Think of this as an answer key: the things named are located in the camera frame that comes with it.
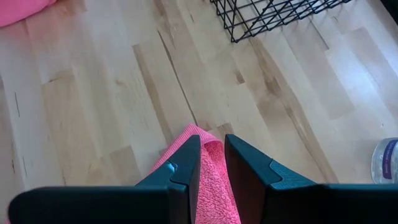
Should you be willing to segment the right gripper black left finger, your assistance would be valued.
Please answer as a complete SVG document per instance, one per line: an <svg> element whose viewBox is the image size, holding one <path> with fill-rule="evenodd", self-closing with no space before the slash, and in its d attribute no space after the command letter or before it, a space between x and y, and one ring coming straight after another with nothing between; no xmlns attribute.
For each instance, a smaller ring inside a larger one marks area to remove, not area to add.
<svg viewBox="0 0 398 224"><path fill-rule="evenodd" d="M200 137L190 136L135 186L41 187L16 196L16 223L194 223L200 181Z"/></svg>

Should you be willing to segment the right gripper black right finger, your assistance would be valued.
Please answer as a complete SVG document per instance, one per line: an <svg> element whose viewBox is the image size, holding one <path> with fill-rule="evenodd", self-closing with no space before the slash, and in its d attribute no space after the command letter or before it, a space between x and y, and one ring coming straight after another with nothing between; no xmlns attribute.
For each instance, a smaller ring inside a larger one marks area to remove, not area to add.
<svg viewBox="0 0 398 224"><path fill-rule="evenodd" d="M224 154L241 223L397 224L395 184L318 184L233 134Z"/></svg>

